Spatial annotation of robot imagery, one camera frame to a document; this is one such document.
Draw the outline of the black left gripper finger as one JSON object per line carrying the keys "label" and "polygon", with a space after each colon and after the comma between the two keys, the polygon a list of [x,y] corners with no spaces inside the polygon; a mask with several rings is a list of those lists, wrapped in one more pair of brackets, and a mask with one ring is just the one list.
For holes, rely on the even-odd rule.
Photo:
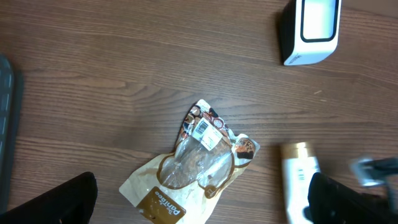
{"label": "black left gripper finger", "polygon": [[84,172],[1,214],[1,224],[88,224],[97,196],[94,173]]}

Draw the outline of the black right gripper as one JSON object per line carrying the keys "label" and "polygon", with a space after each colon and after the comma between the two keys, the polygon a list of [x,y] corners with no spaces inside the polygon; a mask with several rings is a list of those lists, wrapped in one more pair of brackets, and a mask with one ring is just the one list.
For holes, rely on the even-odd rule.
{"label": "black right gripper", "polygon": [[363,187],[385,187],[387,199],[358,193],[317,172],[310,181],[304,217],[314,224],[397,224],[396,191],[388,181],[397,175],[397,158],[362,157],[355,159],[350,168]]}

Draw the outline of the white bamboo print tube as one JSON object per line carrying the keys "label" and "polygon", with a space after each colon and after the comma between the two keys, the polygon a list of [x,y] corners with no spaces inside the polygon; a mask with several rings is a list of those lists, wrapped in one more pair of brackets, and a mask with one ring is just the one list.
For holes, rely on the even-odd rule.
{"label": "white bamboo print tube", "polygon": [[289,224],[312,224],[308,188],[320,172],[315,150],[307,142],[284,144],[280,148],[284,204]]}

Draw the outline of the clear brown snack pouch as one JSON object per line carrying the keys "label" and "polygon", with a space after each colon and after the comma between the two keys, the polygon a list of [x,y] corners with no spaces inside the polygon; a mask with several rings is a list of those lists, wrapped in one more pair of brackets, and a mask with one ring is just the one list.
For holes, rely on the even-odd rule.
{"label": "clear brown snack pouch", "polygon": [[222,191],[244,172],[259,148],[247,135],[235,135],[200,99],[182,123],[174,152],[136,169],[119,192],[152,223],[205,223]]}

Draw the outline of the white barcode scanner stand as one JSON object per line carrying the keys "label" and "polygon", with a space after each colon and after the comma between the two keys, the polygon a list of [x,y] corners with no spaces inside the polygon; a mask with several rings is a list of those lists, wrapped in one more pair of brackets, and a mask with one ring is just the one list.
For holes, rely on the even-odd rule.
{"label": "white barcode scanner stand", "polygon": [[330,56],[338,45],[341,0],[290,0],[279,21],[285,66],[310,65]]}

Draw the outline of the grey plastic mesh basket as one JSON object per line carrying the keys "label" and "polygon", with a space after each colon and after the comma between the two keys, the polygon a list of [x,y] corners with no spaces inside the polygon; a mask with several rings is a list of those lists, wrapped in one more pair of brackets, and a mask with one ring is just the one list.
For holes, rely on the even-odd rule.
{"label": "grey plastic mesh basket", "polygon": [[9,201],[23,92],[21,71],[1,54],[1,213],[7,211]]}

